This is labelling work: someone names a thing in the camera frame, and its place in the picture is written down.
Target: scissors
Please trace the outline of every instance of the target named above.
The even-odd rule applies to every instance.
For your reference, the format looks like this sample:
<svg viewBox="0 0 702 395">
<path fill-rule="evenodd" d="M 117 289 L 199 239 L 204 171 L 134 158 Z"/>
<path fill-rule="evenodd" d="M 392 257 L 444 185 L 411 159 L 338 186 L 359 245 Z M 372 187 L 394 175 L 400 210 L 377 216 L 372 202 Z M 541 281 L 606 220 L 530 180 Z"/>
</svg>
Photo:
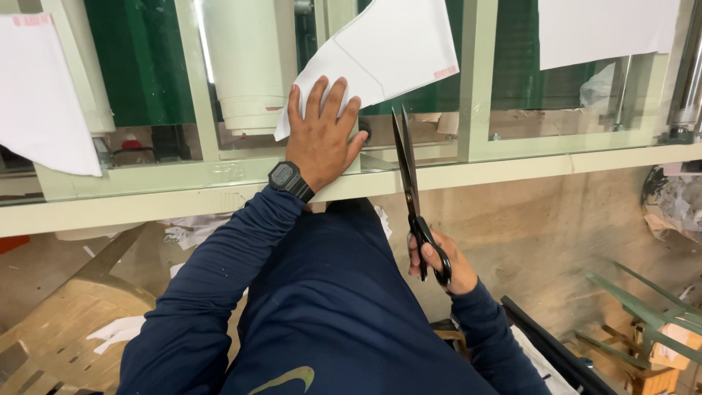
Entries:
<svg viewBox="0 0 702 395">
<path fill-rule="evenodd" d="M 407 111 L 402 105 L 402 137 L 400 137 L 399 125 L 397 124 L 397 115 L 395 108 L 392 109 L 392 130 L 395 133 L 395 147 L 397 149 L 397 159 L 399 160 L 399 170 L 402 175 L 402 184 L 404 186 L 404 197 L 407 200 L 407 209 L 409 210 L 409 229 L 417 239 L 418 251 L 421 251 L 422 245 L 426 242 L 434 247 L 434 250 L 441 258 L 443 272 L 440 273 L 434 269 L 434 275 L 439 284 L 444 287 L 451 283 L 451 262 L 446 252 L 441 249 L 434 241 L 432 233 L 427 226 L 427 222 L 422 218 L 419 212 L 419 192 L 417 190 L 417 168 L 414 164 L 414 147 L 412 146 L 412 137 L 409 133 L 407 124 Z M 427 279 L 427 262 L 419 252 L 419 270 L 422 281 Z"/>
</svg>

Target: floor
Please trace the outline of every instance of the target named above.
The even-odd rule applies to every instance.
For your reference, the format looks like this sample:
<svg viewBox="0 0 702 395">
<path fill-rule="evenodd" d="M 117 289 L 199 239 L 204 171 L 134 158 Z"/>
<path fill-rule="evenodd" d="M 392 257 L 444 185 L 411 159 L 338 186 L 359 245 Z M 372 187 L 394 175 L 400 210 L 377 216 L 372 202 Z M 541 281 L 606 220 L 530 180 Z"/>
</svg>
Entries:
<svg viewBox="0 0 702 395">
<path fill-rule="evenodd" d="M 456 239 L 495 298 L 508 295 L 556 338 L 573 329 L 592 332 L 607 323 L 626 328 L 630 316 L 584 277 L 595 271 L 654 306 L 665 304 L 652 291 L 615 271 L 619 261 L 674 294 L 702 274 L 702 246 L 675 237 L 665 242 L 649 233 L 640 210 L 640 193 L 650 168 L 510 181 L 420 194 L 430 225 Z M 429 279 L 406 275 L 406 205 L 401 195 L 371 198 L 388 213 L 390 245 L 400 271 L 429 321 L 447 318 L 450 300 Z M 159 295 L 168 285 L 169 268 L 187 260 L 191 250 L 166 243 L 164 226 L 151 223 L 112 270 Z M 33 235 L 28 245 L 0 255 L 0 332 L 18 323 L 44 297 L 99 252 L 108 238 L 78 242 Z M 235 323 L 230 321 L 238 351 Z"/>
</svg>

